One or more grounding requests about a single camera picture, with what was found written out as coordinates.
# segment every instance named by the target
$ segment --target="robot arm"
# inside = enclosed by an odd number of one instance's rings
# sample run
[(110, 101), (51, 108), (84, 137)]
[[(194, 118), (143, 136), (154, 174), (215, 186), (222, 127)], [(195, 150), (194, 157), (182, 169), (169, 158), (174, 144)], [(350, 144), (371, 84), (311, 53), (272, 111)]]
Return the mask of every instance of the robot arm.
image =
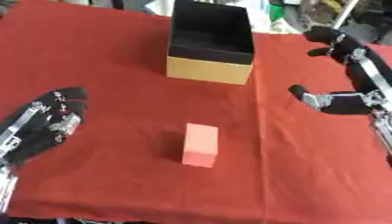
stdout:
[(372, 127), (388, 152), (392, 166), (392, 70), (372, 49), (343, 32), (313, 27), (305, 34), (312, 42), (329, 47), (309, 51), (310, 56), (331, 56), (346, 66), (346, 74), (355, 92), (311, 94), (293, 85), (289, 91), (317, 111), (335, 115), (369, 115)]
[(25, 104), (0, 124), (0, 214), (6, 212), (18, 181), (17, 165), (63, 144), (84, 122), (84, 88), (68, 87)]

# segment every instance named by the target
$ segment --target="foam block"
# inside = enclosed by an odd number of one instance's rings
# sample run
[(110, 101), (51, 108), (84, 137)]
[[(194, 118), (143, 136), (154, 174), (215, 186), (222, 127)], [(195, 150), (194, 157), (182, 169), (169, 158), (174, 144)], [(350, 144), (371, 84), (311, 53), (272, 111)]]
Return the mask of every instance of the foam block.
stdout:
[(218, 154), (218, 128), (188, 123), (184, 144), (184, 165), (213, 167)]

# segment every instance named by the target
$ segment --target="red fabric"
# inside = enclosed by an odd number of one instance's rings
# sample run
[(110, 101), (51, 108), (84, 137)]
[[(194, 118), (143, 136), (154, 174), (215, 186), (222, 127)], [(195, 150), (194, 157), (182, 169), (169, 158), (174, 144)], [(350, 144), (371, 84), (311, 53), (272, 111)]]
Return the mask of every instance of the red fabric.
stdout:
[[(392, 171), (362, 116), (290, 96), (349, 90), (299, 36), (255, 35), (254, 76), (233, 86), (164, 76), (170, 21), (24, 0), (0, 22), (0, 116), (85, 86), (87, 123), (21, 171), (10, 215), (161, 223), (392, 222)], [(392, 61), (387, 47), (377, 47)], [(213, 169), (180, 164), (186, 123), (220, 129)]]
[[(392, 222), (392, 171), (365, 116), (318, 113), (288, 94), (352, 90), (344, 67), (306, 51), (299, 36), (257, 36), (256, 80), (265, 219), (293, 223)], [(375, 50), (392, 61), (391, 48)]]
[[(165, 77), (170, 20), (22, 1), (0, 23), (0, 116), (54, 88), (91, 95), (87, 122), (26, 165), (9, 215), (247, 223), (263, 217), (251, 80)], [(187, 123), (219, 127), (213, 169), (181, 164)]]

